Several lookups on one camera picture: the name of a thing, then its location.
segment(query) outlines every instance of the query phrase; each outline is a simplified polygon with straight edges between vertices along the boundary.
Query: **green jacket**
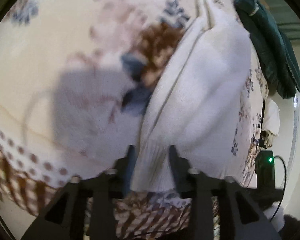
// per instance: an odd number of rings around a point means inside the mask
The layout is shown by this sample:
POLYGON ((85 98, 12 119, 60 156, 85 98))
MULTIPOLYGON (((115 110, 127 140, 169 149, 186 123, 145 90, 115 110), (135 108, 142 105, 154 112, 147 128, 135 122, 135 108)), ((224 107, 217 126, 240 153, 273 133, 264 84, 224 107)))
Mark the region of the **green jacket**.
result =
POLYGON ((258 0, 234 0, 235 9, 261 61, 262 72, 282 98, 300 92, 300 70, 287 36, 258 0))

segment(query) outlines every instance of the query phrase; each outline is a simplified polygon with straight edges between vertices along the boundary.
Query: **bed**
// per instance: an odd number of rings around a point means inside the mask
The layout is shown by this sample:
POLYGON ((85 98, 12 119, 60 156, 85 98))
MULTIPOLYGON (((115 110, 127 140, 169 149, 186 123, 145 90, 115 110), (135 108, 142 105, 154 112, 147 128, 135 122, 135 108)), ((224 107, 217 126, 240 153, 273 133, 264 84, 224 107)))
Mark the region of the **bed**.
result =
MULTIPOLYGON (((233 0, 213 1, 240 21, 233 0)), ((95 177, 138 145, 146 103, 131 48, 140 33, 154 35, 145 44, 157 44, 166 62, 195 10, 194 0, 18 0, 0 23, 0 191, 36 216, 72 176, 95 177)), ((151 72, 147 92, 162 71, 151 72)), ((253 49, 227 153, 242 186, 254 172, 267 95, 253 49)), ((131 192, 115 204, 119 238, 185 228, 191 209, 175 190, 131 192)), ((214 213, 218 237, 217 199, 214 213)))

